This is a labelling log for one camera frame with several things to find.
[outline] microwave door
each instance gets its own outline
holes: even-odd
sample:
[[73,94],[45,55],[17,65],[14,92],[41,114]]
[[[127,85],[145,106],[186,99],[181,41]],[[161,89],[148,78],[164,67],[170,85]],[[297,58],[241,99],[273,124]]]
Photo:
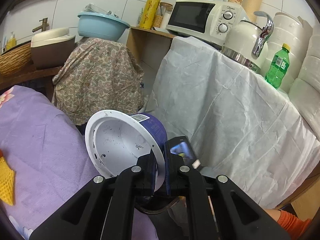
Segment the microwave door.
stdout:
[[205,33],[205,27],[215,4],[202,2],[176,2],[168,25]]

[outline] yellow bottle cap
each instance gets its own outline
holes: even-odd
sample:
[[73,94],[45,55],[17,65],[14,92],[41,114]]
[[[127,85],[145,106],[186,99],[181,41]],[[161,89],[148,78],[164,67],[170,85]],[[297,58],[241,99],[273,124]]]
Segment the yellow bottle cap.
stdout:
[[286,43],[284,43],[283,45],[282,45],[282,47],[284,47],[285,49],[287,49],[288,51],[290,51],[290,46],[288,45],[288,44],[286,44]]

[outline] soap dispenser bottle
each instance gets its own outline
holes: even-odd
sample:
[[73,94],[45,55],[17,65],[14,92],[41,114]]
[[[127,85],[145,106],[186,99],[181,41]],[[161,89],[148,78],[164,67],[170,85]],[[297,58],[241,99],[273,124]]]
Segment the soap dispenser bottle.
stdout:
[[13,32],[11,33],[11,37],[10,39],[8,40],[7,42],[7,46],[5,47],[5,50],[8,50],[8,49],[11,49],[13,48],[14,46],[17,45],[17,41],[16,41],[16,38],[14,37],[14,34]]

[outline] paisley fabric cloth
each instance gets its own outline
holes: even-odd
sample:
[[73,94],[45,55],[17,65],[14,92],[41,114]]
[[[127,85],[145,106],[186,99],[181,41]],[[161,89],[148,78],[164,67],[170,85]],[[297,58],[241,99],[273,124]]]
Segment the paisley fabric cloth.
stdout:
[[83,38],[52,79],[52,103],[76,125],[103,109],[135,114],[143,105],[142,76],[142,68],[125,45]]

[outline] blue plastic basin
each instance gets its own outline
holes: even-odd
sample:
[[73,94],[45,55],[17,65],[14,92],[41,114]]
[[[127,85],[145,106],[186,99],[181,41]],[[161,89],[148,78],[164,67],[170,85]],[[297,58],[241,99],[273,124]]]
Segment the blue plastic basin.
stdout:
[[88,38],[117,41],[130,25],[113,16],[81,12],[78,14],[78,34]]

